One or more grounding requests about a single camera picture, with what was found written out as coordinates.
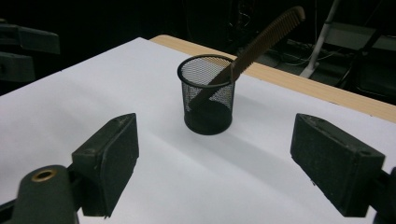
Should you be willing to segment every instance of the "black mesh cup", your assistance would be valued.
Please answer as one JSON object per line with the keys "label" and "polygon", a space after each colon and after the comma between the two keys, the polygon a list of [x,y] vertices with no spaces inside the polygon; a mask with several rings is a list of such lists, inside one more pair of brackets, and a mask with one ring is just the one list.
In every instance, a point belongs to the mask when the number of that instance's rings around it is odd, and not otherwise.
{"label": "black mesh cup", "polygon": [[[213,83],[212,80],[232,61],[223,56],[207,54],[191,57],[178,67],[177,75],[181,80],[183,93],[184,121],[192,131],[210,135],[221,133],[230,127],[233,120],[235,84],[231,77],[223,83]],[[201,91],[211,93],[192,106],[191,101],[196,100],[195,97]]]}

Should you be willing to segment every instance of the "comb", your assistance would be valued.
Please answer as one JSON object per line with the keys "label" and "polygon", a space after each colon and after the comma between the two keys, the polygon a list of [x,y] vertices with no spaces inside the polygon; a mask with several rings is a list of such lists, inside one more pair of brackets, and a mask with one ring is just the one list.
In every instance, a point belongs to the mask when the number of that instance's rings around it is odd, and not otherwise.
{"label": "comb", "polygon": [[[230,65],[225,67],[208,85],[216,85],[232,80],[235,82],[240,75],[259,58],[265,51],[305,20],[302,7],[292,7],[273,20],[247,48]],[[208,100],[217,90],[203,89],[191,99],[189,107],[196,108]]]}

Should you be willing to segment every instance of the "dark background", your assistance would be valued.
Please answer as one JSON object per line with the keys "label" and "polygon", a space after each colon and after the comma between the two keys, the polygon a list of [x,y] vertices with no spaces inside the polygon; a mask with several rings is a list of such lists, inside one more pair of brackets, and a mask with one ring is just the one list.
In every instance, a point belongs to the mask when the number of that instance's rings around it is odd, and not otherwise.
{"label": "dark background", "polygon": [[[373,10],[371,4],[378,1],[342,1],[335,18],[364,24]],[[0,46],[0,51],[33,56],[36,79],[139,36],[150,39],[156,35],[172,35],[233,53],[281,12],[296,5],[304,8],[307,20],[292,32],[290,38],[313,43],[332,0],[7,1],[0,5],[0,18],[10,24],[57,34],[61,54],[10,46]],[[25,84],[28,83],[2,81],[0,94]]]}

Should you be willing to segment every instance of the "comb teeth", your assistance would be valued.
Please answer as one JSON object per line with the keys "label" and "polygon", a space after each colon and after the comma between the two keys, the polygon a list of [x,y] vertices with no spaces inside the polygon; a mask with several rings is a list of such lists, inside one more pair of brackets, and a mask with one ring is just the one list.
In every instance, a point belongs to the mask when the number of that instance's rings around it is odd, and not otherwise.
{"label": "comb teeth", "polygon": [[[304,20],[305,14],[302,7],[292,7],[282,13],[259,33],[242,54],[213,78],[208,85],[224,83],[230,80],[230,77],[233,79],[233,82],[235,82],[261,54],[270,49]],[[214,93],[216,93],[216,91],[209,89],[201,90],[195,98],[191,99],[189,107],[194,109],[196,106],[209,99]]]}

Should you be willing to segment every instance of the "white tabletop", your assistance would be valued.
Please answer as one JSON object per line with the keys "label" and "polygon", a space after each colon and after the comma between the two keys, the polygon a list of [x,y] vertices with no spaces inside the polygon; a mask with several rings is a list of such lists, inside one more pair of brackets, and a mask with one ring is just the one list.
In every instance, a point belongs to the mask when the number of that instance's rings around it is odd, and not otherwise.
{"label": "white tabletop", "polygon": [[0,203],[36,168],[110,119],[136,113],[140,158],[111,218],[81,223],[372,223],[342,217],[290,156],[296,113],[326,119],[396,165],[396,124],[241,76],[233,124],[212,136],[183,120],[178,65],[190,57],[142,38],[0,97]]}

